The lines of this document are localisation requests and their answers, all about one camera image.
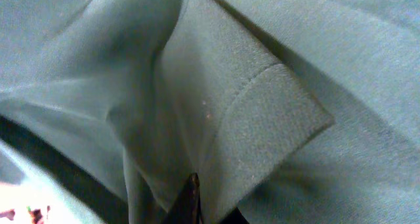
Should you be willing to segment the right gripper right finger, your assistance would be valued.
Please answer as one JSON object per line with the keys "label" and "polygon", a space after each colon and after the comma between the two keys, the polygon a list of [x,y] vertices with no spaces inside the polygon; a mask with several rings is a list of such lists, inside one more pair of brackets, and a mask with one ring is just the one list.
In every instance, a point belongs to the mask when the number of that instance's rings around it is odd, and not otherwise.
{"label": "right gripper right finger", "polygon": [[240,210],[235,208],[220,221],[220,224],[249,224],[249,222],[244,218]]}

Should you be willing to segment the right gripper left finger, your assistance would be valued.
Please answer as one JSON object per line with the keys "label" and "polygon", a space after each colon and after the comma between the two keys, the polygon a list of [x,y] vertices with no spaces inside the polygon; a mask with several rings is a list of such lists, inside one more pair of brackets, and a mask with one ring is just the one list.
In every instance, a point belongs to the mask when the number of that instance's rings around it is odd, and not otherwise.
{"label": "right gripper left finger", "polygon": [[200,213],[200,180],[192,173],[162,224],[200,224]]}

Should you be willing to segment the green t-shirt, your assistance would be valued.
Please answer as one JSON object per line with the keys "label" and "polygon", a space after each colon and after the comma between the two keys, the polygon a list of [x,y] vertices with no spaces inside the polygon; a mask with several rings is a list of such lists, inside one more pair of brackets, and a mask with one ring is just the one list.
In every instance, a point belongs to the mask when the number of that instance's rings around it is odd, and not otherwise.
{"label": "green t-shirt", "polygon": [[1,153],[75,223],[418,223],[419,0],[1,0]]}

